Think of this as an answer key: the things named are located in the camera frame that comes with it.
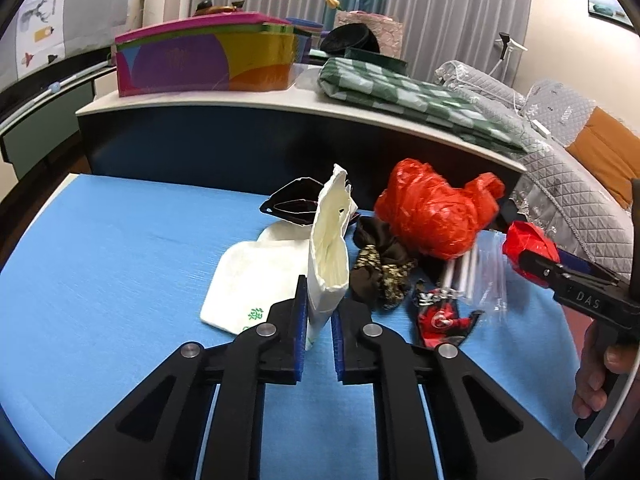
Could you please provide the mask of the person right hand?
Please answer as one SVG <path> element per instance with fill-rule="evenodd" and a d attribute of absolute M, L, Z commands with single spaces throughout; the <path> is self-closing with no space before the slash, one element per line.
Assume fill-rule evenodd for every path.
<path fill-rule="evenodd" d="M 605 407 L 608 394 L 604 391 L 605 374 L 630 374 L 637 348 L 634 346 L 608 347 L 598 350 L 596 343 L 599 336 L 599 324 L 592 321 L 585 333 L 580 367 L 575 376 L 575 393 L 572 401 L 574 414 L 586 419 Z"/>

